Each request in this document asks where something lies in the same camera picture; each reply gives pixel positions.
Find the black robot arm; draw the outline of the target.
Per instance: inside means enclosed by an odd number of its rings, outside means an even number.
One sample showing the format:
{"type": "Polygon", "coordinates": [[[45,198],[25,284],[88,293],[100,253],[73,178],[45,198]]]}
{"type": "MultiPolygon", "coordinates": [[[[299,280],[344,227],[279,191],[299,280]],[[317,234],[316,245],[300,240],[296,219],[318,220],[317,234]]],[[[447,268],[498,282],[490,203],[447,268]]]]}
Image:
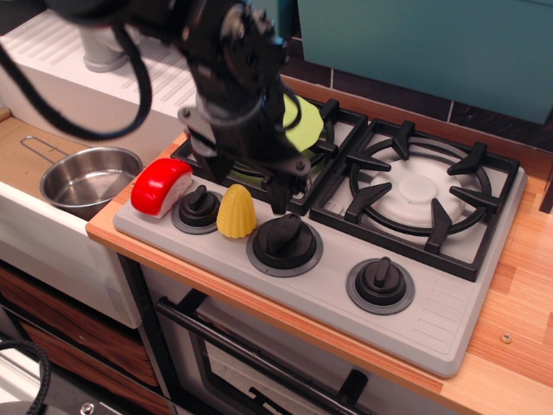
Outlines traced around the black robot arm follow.
{"type": "Polygon", "coordinates": [[[284,102],[293,93],[280,72],[287,44],[263,11],[243,1],[49,1],[47,7],[83,28],[108,28],[127,54],[139,85],[132,128],[149,114],[148,72],[129,28],[174,47],[197,89],[194,110],[182,111],[194,155],[215,180],[233,164],[264,175],[276,214],[308,186],[309,160],[287,139],[284,102]]]}

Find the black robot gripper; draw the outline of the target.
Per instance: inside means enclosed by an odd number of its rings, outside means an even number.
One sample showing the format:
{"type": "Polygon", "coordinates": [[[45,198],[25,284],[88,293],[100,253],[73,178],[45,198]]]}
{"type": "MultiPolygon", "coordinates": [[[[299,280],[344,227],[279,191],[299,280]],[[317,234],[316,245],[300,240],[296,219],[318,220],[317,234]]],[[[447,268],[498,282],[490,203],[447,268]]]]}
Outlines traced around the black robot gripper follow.
{"type": "Polygon", "coordinates": [[[310,161],[286,138],[285,95],[294,94],[278,74],[251,92],[235,79],[194,73],[196,104],[179,110],[192,152],[206,176],[222,183],[236,162],[269,177],[266,191],[274,214],[284,214],[289,200],[309,186],[310,161]]]}

